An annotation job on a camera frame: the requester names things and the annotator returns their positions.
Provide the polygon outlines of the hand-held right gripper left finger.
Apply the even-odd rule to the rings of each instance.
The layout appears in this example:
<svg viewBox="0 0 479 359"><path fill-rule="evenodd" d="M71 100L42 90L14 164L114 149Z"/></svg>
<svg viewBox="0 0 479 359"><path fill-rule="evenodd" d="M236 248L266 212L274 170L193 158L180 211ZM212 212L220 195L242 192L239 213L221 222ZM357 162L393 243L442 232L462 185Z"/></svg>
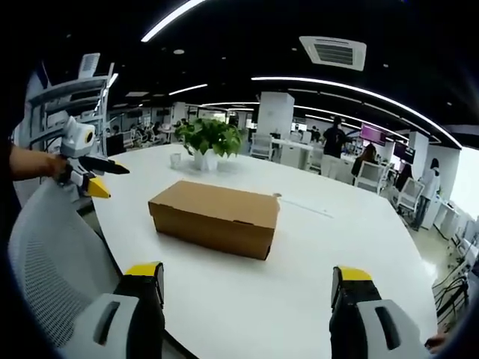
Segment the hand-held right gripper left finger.
<svg viewBox="0 0 479 359"><path fill-rule="evenodd" d="M161 358L165 317L161 262L131 267L74 321L63 358Z"/></svg>

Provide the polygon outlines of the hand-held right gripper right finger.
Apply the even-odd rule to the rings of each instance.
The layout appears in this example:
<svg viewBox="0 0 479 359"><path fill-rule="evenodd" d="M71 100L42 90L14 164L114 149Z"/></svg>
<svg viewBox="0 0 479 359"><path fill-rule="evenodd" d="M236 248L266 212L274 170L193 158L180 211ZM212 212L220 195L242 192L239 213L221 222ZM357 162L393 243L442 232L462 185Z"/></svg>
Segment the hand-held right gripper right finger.
<svg viewBox="0 0 479 359"><path fill-rule="evenodd" d="M329 332L332 359L428 358L418 326L383 299L361 269L333 268Z"/></svg>

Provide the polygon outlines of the person's right hand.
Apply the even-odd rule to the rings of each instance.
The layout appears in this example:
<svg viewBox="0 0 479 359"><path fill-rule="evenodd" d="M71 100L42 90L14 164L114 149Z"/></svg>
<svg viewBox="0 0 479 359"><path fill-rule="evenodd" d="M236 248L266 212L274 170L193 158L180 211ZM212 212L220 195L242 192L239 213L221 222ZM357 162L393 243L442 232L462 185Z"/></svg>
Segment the person's right hand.
<svg viewBox="0 0 479 359"><path fill-rule="evenodd" d="M439 353L443 352L451 343L452 336L453 333L450 331L445 333L437 333L436 335L427 339L424 347L431 355L438 355Z"/></svg>

